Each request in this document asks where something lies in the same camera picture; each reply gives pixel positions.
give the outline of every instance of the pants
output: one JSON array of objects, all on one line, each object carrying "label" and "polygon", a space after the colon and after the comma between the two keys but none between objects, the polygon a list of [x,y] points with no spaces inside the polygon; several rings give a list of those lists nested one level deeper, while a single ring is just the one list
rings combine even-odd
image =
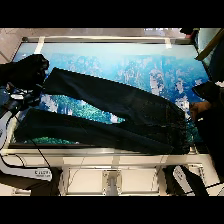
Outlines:
[{"label": "pants", "polygon": [[159,154],[185,154],[184,112],[168,100],[105,79],[54,68],[44,83],[45,94],[65,95],[118,117],[120,124],[31,110],[15,132],[17,139],[56,137],[84,144]]}]

